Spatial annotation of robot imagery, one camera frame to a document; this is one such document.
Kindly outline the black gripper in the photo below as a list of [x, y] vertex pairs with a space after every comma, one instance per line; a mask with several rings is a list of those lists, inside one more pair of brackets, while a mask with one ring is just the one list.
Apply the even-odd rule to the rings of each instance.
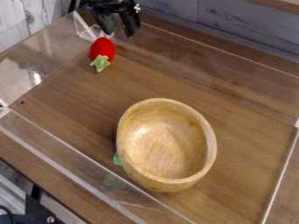
[[134, 36], [141, 28], [141, 5], [135, 0], [87, 0], [89, 7], [97, 11], [95, 21], [107, 35], [117, 29], [117, 20], [113, 14], [119, 13], [123, 29], [129, 37]]

